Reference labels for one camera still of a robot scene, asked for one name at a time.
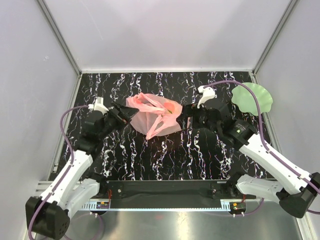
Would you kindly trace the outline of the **pink plastic bag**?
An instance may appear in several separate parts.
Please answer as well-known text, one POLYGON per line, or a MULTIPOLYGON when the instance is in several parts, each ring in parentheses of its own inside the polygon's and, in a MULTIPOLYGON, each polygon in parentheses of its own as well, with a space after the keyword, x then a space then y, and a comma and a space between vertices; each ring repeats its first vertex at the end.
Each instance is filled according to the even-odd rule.
POLYGON ((126 99, 126 106, 138 109, 130 124, 146 140, 182 130, 177 122, 183 106, 176 101, 150 93, 139 93, 126 99))

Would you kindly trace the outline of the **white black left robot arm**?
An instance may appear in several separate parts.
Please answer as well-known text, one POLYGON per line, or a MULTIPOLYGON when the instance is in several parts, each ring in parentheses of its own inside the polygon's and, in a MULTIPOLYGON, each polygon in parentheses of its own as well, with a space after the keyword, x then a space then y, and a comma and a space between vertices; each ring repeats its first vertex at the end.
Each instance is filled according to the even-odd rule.
POLYGON ((124 129, 139 112, 137 108, 111 102, 103 104, 98 97, 87 105, 89 113, 75 146, 70 145, 70 158, 58 176, 40 196, 31 196, 25 204, 29 239, 33 233, 60 240, 68 231, 71 219, 92 197, 103 198, 108 193, 107 180, 98 173, 78 180, 100 156, 104 139, 114 131, 124 129))

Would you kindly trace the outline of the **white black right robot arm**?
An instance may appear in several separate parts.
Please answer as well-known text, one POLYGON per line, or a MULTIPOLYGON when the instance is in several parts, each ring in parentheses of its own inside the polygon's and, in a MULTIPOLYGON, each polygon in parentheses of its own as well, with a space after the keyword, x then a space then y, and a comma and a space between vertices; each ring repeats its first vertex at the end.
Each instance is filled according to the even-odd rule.
POLYGON ((253 195, 273 201, 291 216, 302 218, 319 194, 319 173, 309 173, 290 162, 271 147, 252 124, 234 119, 228 105, 217 98, 180 105, 152 94, 138 94, 127 98, 125 105, 136 110, 131 126, 147 140, 187 127, 207 129, 274 177, 274 181, 269 181, 238 172, 227 180, 217 192, 218 196, 236 199, 253 195))

